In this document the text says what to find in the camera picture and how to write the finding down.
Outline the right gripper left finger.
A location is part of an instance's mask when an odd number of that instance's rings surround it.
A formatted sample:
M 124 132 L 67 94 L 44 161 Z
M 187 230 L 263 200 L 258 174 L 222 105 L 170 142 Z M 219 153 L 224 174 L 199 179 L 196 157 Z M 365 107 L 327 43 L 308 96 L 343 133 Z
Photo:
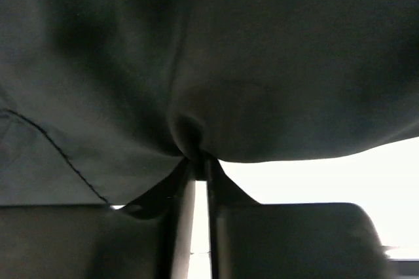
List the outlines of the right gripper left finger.
M 184 278 L 191 251 L 194 180 L 181 161 L 133 202 L 3 206 L 2 278 Z

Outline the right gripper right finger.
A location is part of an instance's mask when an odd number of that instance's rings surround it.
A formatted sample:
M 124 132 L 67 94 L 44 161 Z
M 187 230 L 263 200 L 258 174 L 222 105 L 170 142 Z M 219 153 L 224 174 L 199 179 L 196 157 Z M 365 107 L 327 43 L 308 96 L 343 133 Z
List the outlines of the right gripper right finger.
M 376 229 L 352 203 L 260 204 L 215 158 L 207 181 L 214 278 L 395 278 Z

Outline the black trousers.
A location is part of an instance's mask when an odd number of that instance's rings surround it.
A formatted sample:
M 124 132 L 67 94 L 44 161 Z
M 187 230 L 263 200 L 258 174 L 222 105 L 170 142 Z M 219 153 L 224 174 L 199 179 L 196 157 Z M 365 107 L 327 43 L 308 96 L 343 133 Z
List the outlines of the black trousers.
M 1 204 L 418 135 L 418 0 L 1 0 Z

